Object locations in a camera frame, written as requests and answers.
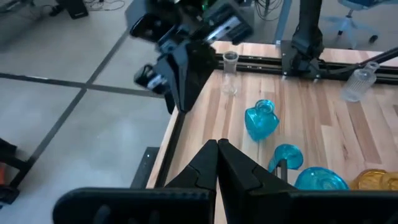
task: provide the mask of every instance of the gray floor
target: gray floor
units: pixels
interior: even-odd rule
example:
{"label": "gray floor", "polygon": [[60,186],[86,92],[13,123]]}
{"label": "gray floor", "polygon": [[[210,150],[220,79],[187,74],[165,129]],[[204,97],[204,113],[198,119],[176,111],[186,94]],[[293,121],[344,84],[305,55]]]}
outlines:
{"label": "gray floor", "polygon": [[[287,21],[286,29],[284,32],[284,39],[290,40],[295,32],[298,19],[299,19],[299,0],[292,1],[289,19]],[[342,6],[337,0],[323,1],[321,16],[341,16],[345,17],[349,9]],[[280,10],[273,11],[267,18],[274,19],[279,15]],[[361,30],[354,32],[355,39],[358,41],[358,50],[373,50],[373,51],[386,51],[393,47],[397,47],[398,39],[398,26],[395,21],[398,19],[398,4],[381,4],[377,7],[366,11],[355,11],[353,19],[358,22],[367,24],[374,29],[378,30],[381,34],[379,39],[372,45],[368,43],[370,35]],[[271,43],[274,39],[274,33],[277,27],[277,20],[266,22],[261,20],[258,16],[255,17],[256,31],[253,37],[248,42],[254,43]],[[326,30],[331,24],[320,20],[319,27],[321,30]],[[328,48],[348,49],[350,44],[346,37],[343,35],[337,38],[335,34],[327,34],[323,36],[323,44]]]}
{"label": "gray floor", "polygon": [[[90,82],[96,85],[145,95],[132,78],[144,63],[156,59],[154,46],[127,37],[109,54],[125,31],[124,9],[92,12],[75,21],[65,12],[38,21],[15,16],[9,23],[0,18],[0,72],[81,83],[94,77]],[[397,9],[380,6],[354,14],[382,33],[374,45],[358,33],[359,49],[395,47]],[[298,11],[299,1],[294,1],[285,39],[294,32]],[[324,16],[347,11],[337,1],[323,2]],[[276,24],[256,17],[256,34],[249,41],[271,42]],[[327,25],[320,23],[322,29]],[[324,42],[327,47],[349,47],[334,35],[325,36]],[[51,223],[56,199],[78,187],[129,187],[146,147],[160,145],[169,119],[160,98],[0,78],[0,137],[18,145],[23,159],[44,149],[19,186],[20,197],[0,210],[0,223]]]}

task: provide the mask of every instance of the blue glass vase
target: blue glass vase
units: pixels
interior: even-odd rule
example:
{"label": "blue glass vase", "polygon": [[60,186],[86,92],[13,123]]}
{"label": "blue glass vase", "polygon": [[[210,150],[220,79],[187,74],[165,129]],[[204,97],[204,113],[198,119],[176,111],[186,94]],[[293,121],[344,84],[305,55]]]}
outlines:
{"label": "blue glass vase", "polygon": [[322,167],[309,167],[298,175],[294,187],[300,190],[349,190],[339,175]]}
{"label": "blue glass vase", "polygon": [[286,159],[288,169],[298,169],[304,161],[303,154],[297,146],[281,144],[276,147],[274,156],[269,161],[268,171],[272,172],[282,159]]}
{"label": "blue glass vase", "polygon": [[279,119],[274,114],[274,109],[275,105],[271,100],[259,100],[253,108],[246,110],[244,123],[254,141],[265,139],[278,127]]}

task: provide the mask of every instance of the blue glass bowl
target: blue glass bowl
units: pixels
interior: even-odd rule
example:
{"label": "blue glass bowl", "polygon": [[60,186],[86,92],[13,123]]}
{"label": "blue glass bowl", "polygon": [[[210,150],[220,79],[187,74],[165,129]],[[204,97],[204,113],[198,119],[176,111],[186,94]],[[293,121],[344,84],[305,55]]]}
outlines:
{"label": "blue glass bowl", "polygon": [[274,156],[269,161],[268,171],[272,172],[282,159],[286,159],[288,169],[298,169],[304,162],[303,154],[297,146],[281,144],[276,147]]}
{"label": "blue glass bowl", "polygon": [[294,184],[300,190],[349,190],[347,183],[339,175],[322,167],[309,167]]}

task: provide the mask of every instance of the chair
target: chair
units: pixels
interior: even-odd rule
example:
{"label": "chair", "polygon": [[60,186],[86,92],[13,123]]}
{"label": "chair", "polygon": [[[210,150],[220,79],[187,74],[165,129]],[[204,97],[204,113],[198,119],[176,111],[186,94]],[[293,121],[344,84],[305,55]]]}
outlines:
{"label": "chair", "polygon": [[354,21],[352,15],[354,11],[368,10],[374,6],[377,6],[383,2],[387,2],[389,0],[338,0],[338,2],[349,8],[349,12],[345,17],[337,17],[337,16],[323,16],[321,19],[334,23],[335,25],[323,31],[324,34],[328,32],[336,32],[338,31],[338,35],[341,36],[345,33],[348,37],[348,40],[351,44],[351,49],[355,49],[356,41],[353,36],[353,29],[361,29],[366,30],[371,34],[369,38],[369,43],[373,44],[379,38],[379,31],[369,27],[360,22]]}

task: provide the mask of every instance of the wooden tabletop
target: wooden tabletop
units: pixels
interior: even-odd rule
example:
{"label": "wooden tabletop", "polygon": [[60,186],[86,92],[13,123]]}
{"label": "wooden tabletop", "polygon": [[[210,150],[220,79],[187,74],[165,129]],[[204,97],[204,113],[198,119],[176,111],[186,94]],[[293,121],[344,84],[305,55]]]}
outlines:
{"label": "wooden tabletop", "polygon": [[[279,57],[275,45],[216,42],[218,53],[228,50],[242,55]],[[380,52],[325,49],[327,62],[361,62]],[[398,60],[384,65],[398,66]],[[228,138],[261,166],[267,167],[279,144],[301,148],[304,164],[300,169],[321,166],[335,171],[347,181],[370,168],[398,171],[398,87],[374,85],[360,103],[340,99],[342,82],[299,80],[278,75],[239,73],[236,96],[220,91],[221,72],[215,71],[186,117],[170,166],[167,181],[172,180],[209,139]],[[276,131],[265,141],[254,142],[244,127],[244,112],[257,100],[270,99],[280,119]],[[165,148],[177,117],[174,111],[148,188],[154,187]],[[216,222],[226,223],[218,192]]]}

